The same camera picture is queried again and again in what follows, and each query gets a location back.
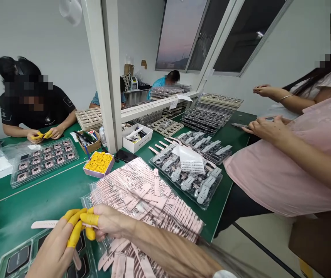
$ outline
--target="pink box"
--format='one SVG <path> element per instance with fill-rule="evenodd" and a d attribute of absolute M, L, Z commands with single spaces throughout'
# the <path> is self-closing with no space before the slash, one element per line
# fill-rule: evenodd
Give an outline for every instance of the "pink box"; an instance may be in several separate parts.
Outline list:
<path fill-rule="evenodd" d="M 83 166 L 83 171 L 86 173 L 86 175 L 94 176 L 94 177 L 97 177 L 97 178 L 103 178 L 107 174 L 110 173 L 110 171 L 111 171 L 111 169 L 114 165 L 114 156 L 112 154 L 111 154 L 111 157 L 112 157 L 112 160 L 110 161 L 109 166 L 106 169 L 105 173 L 100 173 L 100 172 L 96 172 L 96 171 L 93 171 L 93 170 L 86 169 L 85 167 L 86 167 L 86 164 L 89 162 L 89 160 Z"/>

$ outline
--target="smartphone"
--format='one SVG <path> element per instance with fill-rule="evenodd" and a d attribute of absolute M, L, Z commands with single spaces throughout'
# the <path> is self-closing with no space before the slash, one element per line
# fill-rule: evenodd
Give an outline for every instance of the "smartphone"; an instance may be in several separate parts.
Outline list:
<path fill-rule="evenodd" d="M 135 158 L 138 158 L 137 155 L 123 151 L 123 150 L 117 151 L 117 153 L 115 154 L 115 157 L 126 163 L 134 160 Z"/>

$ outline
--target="hand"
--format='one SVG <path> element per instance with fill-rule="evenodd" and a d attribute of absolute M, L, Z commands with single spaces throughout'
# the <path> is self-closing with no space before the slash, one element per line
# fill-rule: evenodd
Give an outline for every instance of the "hand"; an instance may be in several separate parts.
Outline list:
<path fill-rule="evenodd" d="M 253 88 L 253 91 L 254 91 L 254 89 L 257 89 L 257 88 L 264 88 L 264 87 L 271 87 L 271 85 L 270 85 L 270 84 L 259 85 L 259 86 L 254 87 L 254 88 Z"/>
<path fill-rule="evenodd" d="M 286 140 L 292 136 L 295 136 L 291 130 L 282 122 L 282 116 L 276 116 L 273 122 L 267 121 L 266 118 L 258 118 L 251 122 L 247 129 L 242 129 L 250 134 L 257 135 L 259 138 L 270 142 L 275 145 L 281 140 Z"/>
<path fill-rule="evenodd" d="M 43 141 L 43 134 L 36 129 L 29 129 L 27 139 L 32 142 L 32 144 L 39 144 Z"/>
<path fill-rule="evenodd" d="M 291 93 L 289 93 L 287 90 L 276 87 L 254 88 L 253 93 L 256 93 L 262 97 L 269 97 L 276 102 L 279 102 L 280 99 L 287 95 L 291 95 Z"/>
<path fill-rule="evenodd" d="M 52 138 L 53 140 L 59 139 L 65 131 L 65 128 L 63 128 L 61 125 L 58 125 L 57 127 L 51 128 L 49 131 L 45 133 L 44 139 Z"/>
<path fill-rule="evenodd" d="M 43 242 L 26 278 L 62 277 L 73 259 L 87 209 L 69 210 Z"/>
<path fill-rule="evenodd" d="M 137 221 L 107 205 L 97 205 L 90 208 L 87 213 L 81 214 L 81 220 L 83 223 L 98 227 L 95 230 L 97 241 L 104 240 L 106 234 L 121 238 L 125 232 L 133 229 Z"/>

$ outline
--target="blue shirt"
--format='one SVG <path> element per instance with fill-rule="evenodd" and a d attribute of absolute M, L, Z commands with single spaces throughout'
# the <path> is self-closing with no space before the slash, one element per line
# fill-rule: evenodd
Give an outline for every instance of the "blue shirt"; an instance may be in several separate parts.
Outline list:
<path fill-rule="evenodd" d="M 166 79 L 165 77 L 162 77 L 162 78 L 158 79 L 157 81 L 155 81 L 152 88 L 165 86 L 165 84 L 166 84 L 166 80 L 165 79 Z M 150 93 L 151 93 L 151 90 L 147 94 L 147 99 L 148 100 L 150 100 Z"/>
<path fill-rule="evenodd" d="M 126 96 L 124 95 L 124 93 L 121 93 L 120 94 L 120 102 L 126 102 L 126 101 L 127 101 Z M 97 91 L 95 93 L 95 96 L 91 100 L 91 103 L 96 104 L 96 105 L 100 105 L 99 96 L 97 95 Z"/>

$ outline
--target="pink shirt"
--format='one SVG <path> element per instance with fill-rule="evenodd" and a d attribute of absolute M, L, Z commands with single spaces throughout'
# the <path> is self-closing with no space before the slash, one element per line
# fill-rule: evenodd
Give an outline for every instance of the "pink shirt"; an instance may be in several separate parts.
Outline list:
<path fill-rule="evenodd" d="M 331 155 L 331 98 L 303 113 L 288 126 L 296 136 Z M 275 213 L 291 217 L 331 210 L 331 189 L 264 140 L 238 151 L 224 166 L 250 198 Z"/>

